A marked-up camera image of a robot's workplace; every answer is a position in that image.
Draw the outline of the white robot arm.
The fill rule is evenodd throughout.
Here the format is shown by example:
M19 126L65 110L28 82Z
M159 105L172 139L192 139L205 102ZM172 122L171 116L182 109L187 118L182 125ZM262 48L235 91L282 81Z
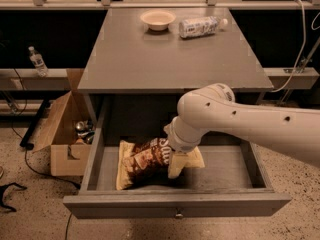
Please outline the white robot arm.
M209 132L222 132L320 167L320 111L244 105L225 84L184 94L164 127L173 150L188 153Z

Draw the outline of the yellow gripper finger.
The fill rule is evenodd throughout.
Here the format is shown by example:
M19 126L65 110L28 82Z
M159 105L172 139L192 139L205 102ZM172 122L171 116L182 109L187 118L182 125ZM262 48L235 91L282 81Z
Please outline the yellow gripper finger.
M168 178L175 179L177 178L182 169L185 167L188 155L182 152L173 152L170 155L169 167L168 167Z

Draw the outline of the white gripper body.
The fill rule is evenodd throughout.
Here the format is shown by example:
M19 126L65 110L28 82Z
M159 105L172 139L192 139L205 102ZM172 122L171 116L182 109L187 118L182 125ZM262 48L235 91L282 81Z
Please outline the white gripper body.
M164 132L167 134L171 148L183 153L191 152L201 142L204 135L203 130L188 125L179 116L174 117L164 127Z

